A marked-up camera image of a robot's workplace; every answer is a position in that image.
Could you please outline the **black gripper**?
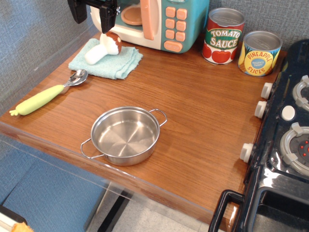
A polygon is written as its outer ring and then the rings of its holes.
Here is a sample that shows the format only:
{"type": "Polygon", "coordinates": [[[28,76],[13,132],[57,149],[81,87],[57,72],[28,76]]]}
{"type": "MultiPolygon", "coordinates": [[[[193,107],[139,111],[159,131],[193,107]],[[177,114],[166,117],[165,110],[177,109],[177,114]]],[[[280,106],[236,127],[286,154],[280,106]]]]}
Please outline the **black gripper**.
{"type": "Polygon", "coordinates": [[[101,32],[106,34],[115,25],[118,6],[115,0],[67,0],[71,14],[76,23],[87,19],[86,5],[99,8],[101,32]]]}

